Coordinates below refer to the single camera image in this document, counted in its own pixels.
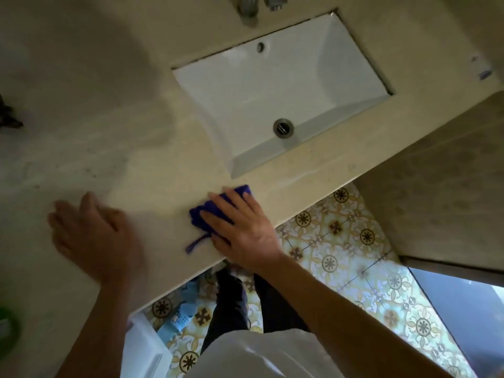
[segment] finger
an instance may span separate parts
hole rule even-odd
[[[79,211],[84,215],[98,215],[98,199],[92,192],[86,192],[81,199]]]
[[[254,212],[252,209],[249,207],[249,205],[246,203],[245,200],[242,199],[242,197],[232,188],[229,187],[223,187],[222,190],[226,193],[227,197],[233,202],[233,204],[236,206],[236,208],[244,215],[249,218],[254,217]]]
[[[57,200],[54,202],[54,208],[60,218],[61,224],[67,230],[77,226],[79,221],[79,212],[66,200]]]
[[[61,239],[60,236],[53,232],[52,240],[54,247],[56,248],[58,253],[62,254],[67,259],[71,259],[72,252],[70,251],[70,248],[68,248],[68,246],[65,244],[63,239]]]
[[[63,224],[61,223],[61,220],[56,212],[51,212],[47,215],[47,223],[49,224],[49,227],[51,227],[53,232],[57,233],[64,239],[68,239],[68,231],[65,227],[63,227]]]
[[[120,209],[101,207],[100,213],[117,232],[124,231],[130,227],[128,216]]]
[[[220,253],[222,253],[226,257],[230,256],[231,247],[227,242],[224,241],[222,237],[213,234],[211,239],[215,249],[217,249]]]
[[[232,236],[234,231],[234,227],[232,224],[218,218],[215,215],[212,215],[210,212],[207,211],[201,211],[200,216],[219,235],[224,236],[228,239]]]
[[[243,200],[246,201],[246,203],[249,205],[249,207],[252,209],[252,211],[254,211],[254,213],[256,213],[259,216],[265,216],[261,206],[259,205],[257,200],[255,200],[251,194],[249,194],[248,192],[244,192],[243,193]]]
[[[225,201],[216,193],[209,192],[208,197],[212,202],[214,202],[217,208],[220,209],[224,213],[224,215],[228,216],[233,222],[243,222],[245,220],[245,216],[239,210],[230,205],[230,203]]]

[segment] purple microfiber cloth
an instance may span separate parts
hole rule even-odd
[[[241,197],[243,197],[243,193],[244,192],[247,192],[250,195],[252,195],[252,193],[250,192],[250,187],[248,185],[242,185],[240,187],[236,187],[234,190]],[[227,197],[227,195],[225,193],[222,193],[220,195],[220,197],[222,197],[225,201],[227,201],[228,203],[232,204],[235,207],[235,205],[230,201],[229,197]],[[203,236],[201,236],[199,239],[193,241],[191,244],[189,244],[186,247],[186,253],[187,254],[190,254],[192,252],[192,250],[196,247],[196,245],[198,245],[198,243],[200,241],[202,241],[202,240],[204,240],[206,238],[209,238],[212,235],[212,233],[216,233],[213,230],[213,228],[211,228],[207,224],[207,222],[205,222],[205,220],[203,220],[203,218],[199,214],[201,211],[208,211],[211,214],[214,214],[215,216],[217,216],[218,218],[224,219],[227,222],[230,222],[231,224],[234,224],[233,221],[228,216],[224,215],[224,213],[220,209],[218,209],[217,206],[214,204],[214,202],[212,202],[211,200],[206,201],[202,206],[197,206],[197,207],[195,207],[193,209],[190,209],[189,210],[189,215],[191,216],[191,223],[192,223],[192,225],[195,226],[195,227],[203,229],[206,233]]]

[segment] marble countertop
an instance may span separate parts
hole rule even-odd
[[[171,67],[339,8],[395,95],[231,180]],[[0,85],[26,127],[0,131],[0,302],[23,335],[0,375],[57,369],[97,286],[52,248],[45,216],[86,190],[125,209],[146,243],[145,304],[220,260],[187,211],[249,184],[278,225],[501,89],[441,0],[261,3],[255,27],[229,0],[6,0]]]

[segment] tiled floor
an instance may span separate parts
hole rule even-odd
[[[325,285],[388,326],[452,375],[476,377],[408,268],[392,252],[378,222],[350,183],[277,228],[287,254]],[[250,329],[262,332],[261,304],[249,276]],[[173,354],[168,377],[181,377],[197,362],[213,309],[214,276],[200,281],[198,313],[167,346]],[[178,292],[146,309],[158,329],[180,302]]]

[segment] white ceramic sink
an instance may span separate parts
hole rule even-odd
[[[389,97],[335,13],[173,72],[232,177]]]

